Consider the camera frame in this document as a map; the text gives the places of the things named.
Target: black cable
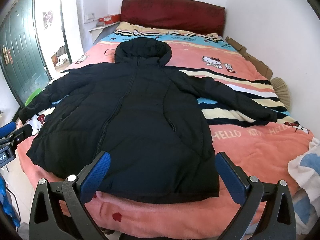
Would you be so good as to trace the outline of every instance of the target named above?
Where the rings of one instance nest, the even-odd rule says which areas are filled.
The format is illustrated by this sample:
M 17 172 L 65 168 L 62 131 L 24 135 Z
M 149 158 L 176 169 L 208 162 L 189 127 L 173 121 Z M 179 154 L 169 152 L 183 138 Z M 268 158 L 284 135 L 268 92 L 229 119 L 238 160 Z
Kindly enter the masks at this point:
M 105 55 L 105 56 L 111 55 L 112 52 L 106 55 L 107 50 L 104 52 L 104 55 Z
M 16 196 L 15 196 L 15 194 L 13 194 L 12 193 L 12 191 L 11 190 L 9 190 L 8 188 L 7 188 L 7 191 L 9 191 L 10 193 L 11 193 L 11 195 L 13 195 L 13 197 L 14 197 L 14 199 L 15 199 L 15 201 L 16 201 L 16 204 L 17 204 L 17 209 L 18 209 L 18 214 L 19 214 L 19 224 L 21 223 L 21 215 L 20 215 L 20 210 L 19 210 L 19 206 L 18 206 L 18 202 L 17 202 L 17 198 L 16 198 Z

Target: jacket hood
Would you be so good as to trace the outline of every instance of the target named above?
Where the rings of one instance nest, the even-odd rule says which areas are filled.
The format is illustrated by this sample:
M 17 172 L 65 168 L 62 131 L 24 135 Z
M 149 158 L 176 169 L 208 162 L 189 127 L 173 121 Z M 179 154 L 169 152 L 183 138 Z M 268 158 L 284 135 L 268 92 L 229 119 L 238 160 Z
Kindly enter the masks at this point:
M 132 62 L 146 59 L 149 64 L 165 66 L 171 59 L 170 46 L 153 38 L 135 38 L 121 42 L 116 48 L 115 62 Z

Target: pink blanket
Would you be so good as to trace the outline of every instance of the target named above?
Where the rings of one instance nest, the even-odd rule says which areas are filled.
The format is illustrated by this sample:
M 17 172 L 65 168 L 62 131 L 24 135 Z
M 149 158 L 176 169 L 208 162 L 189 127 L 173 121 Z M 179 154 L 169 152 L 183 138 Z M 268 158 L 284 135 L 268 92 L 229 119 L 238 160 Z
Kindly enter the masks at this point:
M 182 41 L 168 41 L 172 48 L 173 57 L 168 65 L 189 68 L 207 68 L 221 72 L 230 77 L 255 80 L 263 78 L 254 66 L 238 53 L 210 46 L 191 44 Z M 119 42 L 100 42 L 92 47 L 85 57 L 82 57 L 69 68 L 78 68 L 90 63 L 113 62 L 114 50 Z M 216 66 L 206 65 L 202 56 L 219 58 L 221 62 L 232 65 L 236 73 L 227 68 L 218 69 Z M 199 72 L 198 76 L 208 73 Z M 274 93 L 270 86 L 260 86 L 252 83 L 238 82 L 223 76 L 213 78 L 230 86 L 240 86 L 256 92 Z M 276 183 L 280 179 L 287 181 L 290 192 L 295 194 L 297 183 L 289 176 L 287 164 L 298 155 L 308 150 L 311 132 L 297 130 L 282 123 L 269 123 L 266 126 L 251 126 L 243 128 L 231 124 L 210 125 L 213 147 L 216 152 L 224 151 L 235 165 L 241 166 L 248 175 L 255 175 L 263 182 Z M 37 165 L 33 165 L 26 156 L 33 138 L 28 138 L 18 147 L 20 164 L 28 176 L 32 186 L 41 178 L 50 182 L 61 179 L 48 173 Z M 179 204 L 147 204 L 118 198 L 103 192 L 96 192 L 95 198 L 85 206 L 95 222 L 104 228 L 117 230 L 137 237 L 166 236 L 176 239 L 201 239 L 218 236 L 239 209 L 225 185 L 220 180 L 220 196 L 199 202 Z M 65 203 L 61 203 L 63 211 L 68 214 Z M 262 214 L 260 205 L 254 223 Z

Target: bed sheet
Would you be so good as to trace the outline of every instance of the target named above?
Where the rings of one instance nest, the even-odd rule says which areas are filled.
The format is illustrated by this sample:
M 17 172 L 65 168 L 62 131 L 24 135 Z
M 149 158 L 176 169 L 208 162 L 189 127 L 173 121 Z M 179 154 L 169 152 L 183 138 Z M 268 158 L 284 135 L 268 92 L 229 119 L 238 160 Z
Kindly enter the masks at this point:
M 178 66 L 188 75 L 212 77 L 277 112 L 277 123 L 262 123 L 219 102 L 198 99 L 210 124 L 216 152 L 226 152 L 235 165 L 263 182 L 276 183 L 285 179 L 294 194 L 298 185 L 290 177 L 287 164 L 308 150 L 313 134 L 289 116 L 270 82 L 256 71 L 252 63 L 217 35 L 143 28 L 122 22 L 114 33 L 103 38 L 69 68 L 114 62 L 115 48 L 120 42 L 141 36 L 159 39 L 170 45 L 172 59 L 168 65 Z M 31 142 L 32 138 L 22 142 L 18 154 L 21 167 L 33 187 L 43 177 L 49 181 L 59 180 L 33 165 L 26 156 Z M 202 239 L 218 236 L 239 209 L 221 180 L 219 198 L 192 203 L 156 205 L 117 198 L 99 191 L 96 195 L 86 204 L 96 223 L 137 237 Z M 263 207 L 260 205 L 253 222 L 257 222 Z

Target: red box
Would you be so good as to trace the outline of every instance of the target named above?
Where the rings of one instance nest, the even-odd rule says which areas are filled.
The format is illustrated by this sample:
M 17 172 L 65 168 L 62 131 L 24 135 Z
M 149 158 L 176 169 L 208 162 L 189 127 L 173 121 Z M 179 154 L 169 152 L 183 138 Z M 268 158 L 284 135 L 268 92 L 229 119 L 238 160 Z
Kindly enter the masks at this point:
M 108 15 L 99 19 L 99 22 L 104 22 L 104 24 L 111 24 L 115 22 L 120 22 L 120 14 Z

